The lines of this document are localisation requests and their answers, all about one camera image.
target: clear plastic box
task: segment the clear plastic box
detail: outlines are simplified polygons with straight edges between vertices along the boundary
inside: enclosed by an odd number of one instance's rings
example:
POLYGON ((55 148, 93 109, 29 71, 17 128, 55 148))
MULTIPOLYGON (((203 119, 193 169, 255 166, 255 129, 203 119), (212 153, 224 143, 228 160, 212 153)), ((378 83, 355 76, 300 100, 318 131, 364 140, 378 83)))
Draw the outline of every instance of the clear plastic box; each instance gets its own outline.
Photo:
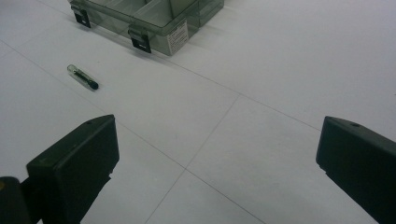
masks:
POLYGON ((76 20, 131 38, 134 47, 173 55, 224 6, 224 0, 72 0, 76 20))

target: floor tile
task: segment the floor tile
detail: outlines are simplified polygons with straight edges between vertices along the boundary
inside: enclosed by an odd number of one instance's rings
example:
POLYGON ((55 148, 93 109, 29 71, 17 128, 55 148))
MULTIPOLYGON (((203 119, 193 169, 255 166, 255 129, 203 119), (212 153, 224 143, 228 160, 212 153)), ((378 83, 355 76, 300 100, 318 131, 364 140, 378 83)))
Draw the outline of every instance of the floor tile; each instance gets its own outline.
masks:
POLYGON ((148 224, 261 224, 189 172, 176 182, 148 224))
POLYGON ((37 0, 45 5, 52 7, 66 15, 74 17, 73 10, 70 8, 70 1, 67 0, 37 0))
POLYGON ((104 113, 17 52, 0 67, 0 176, 23 180, 27 162, 104 113))
MULTIPOLYGON (((0 176, 22 181, 30 160, 104 112, 16 52, 0 67, 0 176)), ((120 161, 83 223, 145 223, 183 171, 119 123, 117 131, 120 161)))
POLYGON ((240 97, 188 170, 265 223, 375 223, 316 164, 319 136, 240 97))
POLYGON ((62 16, 36 0, 2 0, 0 39, 15 48, 55 25, 62 16))
POLYGON ((187 165, 238 94, 153 55, 127 49, 98 30, 62 21, 18 51, 187 165), (67 75, 70 63, 95 78, 99 91, 88 91, 67 75))
POLYGON ((4 55, 10 53, 12 50, 13 49, 10 48, 7 44, 0 41, 0 58, 3 57, 4 55))
POLYGON ((396 139, 395 2, 231 2, 166 60, 319 129, 326 115, 396 139))
POLYGON ((120 161, 93 203, 85 224, 144 224, 183 168, 119 123, 120 161))

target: small vial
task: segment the small vial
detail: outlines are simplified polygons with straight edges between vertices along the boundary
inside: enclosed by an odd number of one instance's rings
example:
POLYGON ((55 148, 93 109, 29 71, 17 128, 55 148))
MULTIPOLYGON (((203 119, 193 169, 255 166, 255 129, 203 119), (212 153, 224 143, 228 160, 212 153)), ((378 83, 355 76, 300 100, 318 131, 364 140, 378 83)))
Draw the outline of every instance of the small vial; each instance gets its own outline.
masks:
POLYGON ((82 84, 86 88, 94 90, 94 91, 99 89, 99 84, 97 82, 95 82, 86 73, 84 73, 83 71, 76 68, 73 64, 70 64, 69 66, 67 66, 67 71, 69 72, 69 75, 71 77, 73 77, 76 81, 78 81, 80 84, 82 84))

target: box label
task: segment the box label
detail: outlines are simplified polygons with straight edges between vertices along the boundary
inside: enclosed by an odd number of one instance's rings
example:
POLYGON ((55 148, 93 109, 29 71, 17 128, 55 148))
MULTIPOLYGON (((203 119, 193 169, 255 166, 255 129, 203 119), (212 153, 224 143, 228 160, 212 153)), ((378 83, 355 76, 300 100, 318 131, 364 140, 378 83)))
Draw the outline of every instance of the box label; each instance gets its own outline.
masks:
POLYGON ((187 20, 184 20, 167 38, 171 55, 173 55, 189 41, 187 20))

